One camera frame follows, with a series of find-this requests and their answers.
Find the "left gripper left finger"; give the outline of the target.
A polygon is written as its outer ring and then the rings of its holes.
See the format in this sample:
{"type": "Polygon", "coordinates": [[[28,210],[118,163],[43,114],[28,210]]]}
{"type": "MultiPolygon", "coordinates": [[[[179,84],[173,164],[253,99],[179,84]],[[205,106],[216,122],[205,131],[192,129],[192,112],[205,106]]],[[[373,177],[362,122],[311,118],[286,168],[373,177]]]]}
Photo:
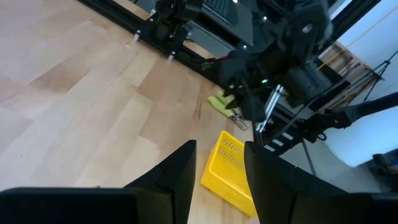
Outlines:
{"type": "Polygon", "coordinates": [[[197,142],[188,140],[150,171],[127,184],[138,223],[188,222],[195,185],[197,142]]]}

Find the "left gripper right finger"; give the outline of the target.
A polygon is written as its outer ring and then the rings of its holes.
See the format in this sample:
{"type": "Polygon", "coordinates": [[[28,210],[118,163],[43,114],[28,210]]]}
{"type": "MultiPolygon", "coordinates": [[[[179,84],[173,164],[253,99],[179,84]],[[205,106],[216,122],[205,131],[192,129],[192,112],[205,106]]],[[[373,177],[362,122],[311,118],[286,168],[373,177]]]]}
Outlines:
{"type": "Polygon", "coordinates": [[[261,223],[343,223],[344,190],[247,141],[244,165],[261,223]]]}

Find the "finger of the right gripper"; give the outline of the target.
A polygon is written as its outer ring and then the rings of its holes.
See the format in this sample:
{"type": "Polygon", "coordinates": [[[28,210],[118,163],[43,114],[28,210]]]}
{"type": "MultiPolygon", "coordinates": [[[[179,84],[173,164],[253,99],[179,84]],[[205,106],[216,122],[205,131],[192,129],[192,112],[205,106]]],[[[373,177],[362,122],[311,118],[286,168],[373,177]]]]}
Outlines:
{"type": "Polygon", "coordinates": [[[233,95],[235,98],[244,98],[246,94],[245,86],[246,83],[241,81],[235,83],[229,83],[224,89],[223,96],[229,97],[233,95]]]}
{"type": "Polygon", "coordinates": [[[262,90],[237,90],[233,95],[233,108],[239,108],[244,119],[255,123],[265,120],[266,92],[262,90]]]}

